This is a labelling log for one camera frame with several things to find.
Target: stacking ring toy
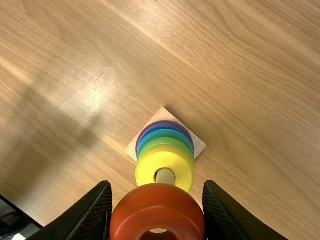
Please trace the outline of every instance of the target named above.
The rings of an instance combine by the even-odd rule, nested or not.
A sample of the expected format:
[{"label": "stacking ring toy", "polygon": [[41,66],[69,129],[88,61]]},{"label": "stacking ring toy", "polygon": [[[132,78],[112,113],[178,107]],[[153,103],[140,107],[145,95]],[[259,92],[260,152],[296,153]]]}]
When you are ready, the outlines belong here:
[{"label": "stacking ring toy", "polygon": [[148,142],[140,151],[138,157],[137,157],[137,161],[139,161],[139,158],[141,156],[143,156],[145,154],[145,152],[147,152],[149,149],[155,147],[155,146],[159,146],[159,145],[173,145],[173,146],[177,146],[178,148],[180,148],[181,150],[183,150],[186,154],[188,154],[188,156],[194,161],[194,155],[192,154],[192,152],[190,151],[190,149],[181,141],[171,138],[171,137],[160,137],[157,139],[154,139],[150,142]]},{"label": "stacking ring toy", "polygon": [[156,182],[160,169],[174,173],[175,185],[189,192],[195,180],[194,160],[175,145],[157,145],[146,151],[137,162],[135,179],[139,186]]},{"label": "stacking ring toy", "polygon": [[172,129],[160,129],[160,130],[150,132],[141,140],[139,146],[137,147],[137,152],[136,152],[137,156],[139,155],[141,149],[148,143],[148,141],[154,140],[155,138],[160,138],[164,134],[171,134],[171,135],[177,136],[181,140],[181,142],[183,142],[185,145],[187,145],[190,148],[190,150],[192,151],[191,143],[186,138],[186,136],[183,135],[181,132],[178,132],[178,131],[172,130]]},{"label": "stacking ring toy", "polygon": [[169,127],[169,129],[175,129],[175,130],[181,132],[182,134],[184,134],[185,137],[190,141],[191,146],[192,146],[192,152],[194,152],[195,146],[194,146],[194,142],[192,140],[190,133],[182,125],[180,125],[177,122],[163,120],[163,121],[156,121],[154,123],[151,123],[145,129],[142,130],[142,132],[140,133],[140,135],[138,136],[138,139],[136,141],[136,145],[135,145],[135,152],[136,153],[138,152],[138,146],[140,145],[142,138],[146,134],[148,134],[148,132],[150,130],[152,130],[153,128],[160,128],[160,127],[163,127],[164,129]]},{"label": "stacking ring toy", "polygon": [[[152,229],[166,229],[152,233]],[[168,184],[148,184],[129,192],[116,206],[110,240],[203,240],[204,215],[185,191]]]}]

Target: red ring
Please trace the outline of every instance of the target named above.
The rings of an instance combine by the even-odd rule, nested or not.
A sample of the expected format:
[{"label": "red ring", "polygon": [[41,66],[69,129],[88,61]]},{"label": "red ring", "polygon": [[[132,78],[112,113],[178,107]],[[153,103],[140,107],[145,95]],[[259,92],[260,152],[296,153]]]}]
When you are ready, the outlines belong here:
[{"label": "red ring", "polygon": [[[152,229],[167,229],[152,233]],[[176,186],[152,183],[129,192],[116,206],[110,240],[203,240],[204,215],[197,202]]]}]

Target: wooden dowel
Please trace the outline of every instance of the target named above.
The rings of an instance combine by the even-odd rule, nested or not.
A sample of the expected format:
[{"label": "wooden dowel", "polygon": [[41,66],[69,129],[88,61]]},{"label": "wooden dowel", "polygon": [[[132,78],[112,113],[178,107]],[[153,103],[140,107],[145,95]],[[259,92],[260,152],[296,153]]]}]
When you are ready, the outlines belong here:
[{"label": "wooden dowel", "polygon": [[169,168],[162,168],[156,173],[155,182],[157,184],[169,184],[175,186],[175,174]]}]

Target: square wooden base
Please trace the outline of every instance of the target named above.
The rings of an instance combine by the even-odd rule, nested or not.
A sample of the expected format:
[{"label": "square wooden base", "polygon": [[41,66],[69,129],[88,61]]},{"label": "square wooden base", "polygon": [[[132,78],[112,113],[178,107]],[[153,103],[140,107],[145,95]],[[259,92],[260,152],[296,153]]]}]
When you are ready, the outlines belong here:
[{"label": "square wooden base", "polygon": [[[162,120],[168,120],[168,121],[179,123],[182,126],[184,126],[185,129],[190,133],[193,140],[193,144],[194,144],[194,159],[196,159],[202,153],[202,151],[206,148],[207,145],[203,141],[201,141],[200,138],[198,138],[192,131],[190,131],[185,125],[183,125],[178,119],[175,118],[175,116],[173,116],[170,112],[168,112],[164,107],[160,108],[160,110],[151,118],[151,120],[144,126],[143,129],[145,129],[145,127],[147,127],[148,125],[154,122],[162,121]],[[125,152],[134,161],[137,161],[136,143],[137,143],[139,134],[142,132],[142,130],[135,136],[135,138],[130,142],[130,144],[125,149]]]}]

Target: wood grain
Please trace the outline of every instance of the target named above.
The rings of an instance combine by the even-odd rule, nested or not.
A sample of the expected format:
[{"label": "wood grain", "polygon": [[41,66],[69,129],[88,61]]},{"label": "wood grain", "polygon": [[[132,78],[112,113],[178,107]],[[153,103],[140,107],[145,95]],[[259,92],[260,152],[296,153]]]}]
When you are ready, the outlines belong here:
[{"label": "wood grain", "polygon": [[161,107],[214,180],[289,239],[320,235],[320,4],[314,0],[0,2],[0,193],[46,225],[101,180]]},{"label": "wood grain", "polygon": [[189,132],[193,145],[194,145],[194,160],[199,157],[199,155],[205,150],[206,144],[197,137],[192,131],[190,131],[181,121],[179,121],[175,116],[173,116],[168,110],[164,107],[161,107],[159,111],[155,113],[155,115],[147,122],[146,125],[141,129],[141,131],[134,137],[134,139],[129,143],[129,145],[125,148],[125,153],[128,154],[135,162],[137,162],[136,155],[136,144],[140,133],[150,124],[158,122],[158,121],[173,121],[185,127],[185,129]]}]

